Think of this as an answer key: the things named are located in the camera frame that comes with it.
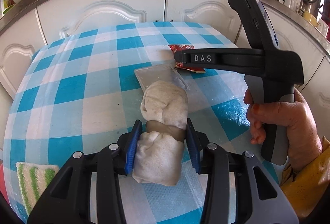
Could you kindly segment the yellow sleeve forearm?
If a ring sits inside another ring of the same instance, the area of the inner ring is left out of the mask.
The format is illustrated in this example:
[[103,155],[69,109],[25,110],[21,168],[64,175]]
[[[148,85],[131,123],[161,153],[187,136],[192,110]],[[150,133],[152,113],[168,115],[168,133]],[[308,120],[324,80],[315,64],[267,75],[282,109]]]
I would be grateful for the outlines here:
[[283,170],[280,188],[299,219],[306,219],[329,186],[329,141],[322,138],[323,151],[299,172],[288,164]]

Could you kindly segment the person's right hand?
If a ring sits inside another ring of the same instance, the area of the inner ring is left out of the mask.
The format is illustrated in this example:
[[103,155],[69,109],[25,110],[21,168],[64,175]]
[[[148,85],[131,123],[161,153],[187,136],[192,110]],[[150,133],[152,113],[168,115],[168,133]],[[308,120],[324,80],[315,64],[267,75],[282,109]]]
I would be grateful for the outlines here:
[[323,151],[312,112],[302,96],[294,90],[295,101],[255,104],[249,90],[244,103],[247,104],[247,120],[250,122],[252,144],[262,144],[266,139],[265,124],[286,127],[289,141],[288,157],[292,169],[301,171]]

